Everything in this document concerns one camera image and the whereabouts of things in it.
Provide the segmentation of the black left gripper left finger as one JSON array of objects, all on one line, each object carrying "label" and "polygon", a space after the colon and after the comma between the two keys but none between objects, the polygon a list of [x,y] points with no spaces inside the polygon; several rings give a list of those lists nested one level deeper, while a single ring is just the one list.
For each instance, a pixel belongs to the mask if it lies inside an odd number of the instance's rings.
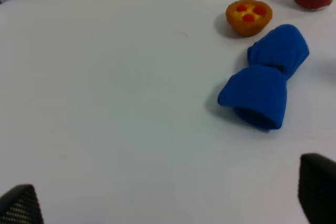
[{"label": "black left gripper left finger", "polygon": [[2,224],[43,224],[40,204],[32,184],[17,185],[1,196]]}]

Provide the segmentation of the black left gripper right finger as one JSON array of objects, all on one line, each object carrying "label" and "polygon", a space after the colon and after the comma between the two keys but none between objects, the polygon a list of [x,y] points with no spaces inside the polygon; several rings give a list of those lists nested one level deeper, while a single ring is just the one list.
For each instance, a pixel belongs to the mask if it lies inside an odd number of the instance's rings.
[{"label": "black left gripper right finger", "polygon": [[317,153],[300,157],[298,198],[309,223],[335,223],[335,161]]}]

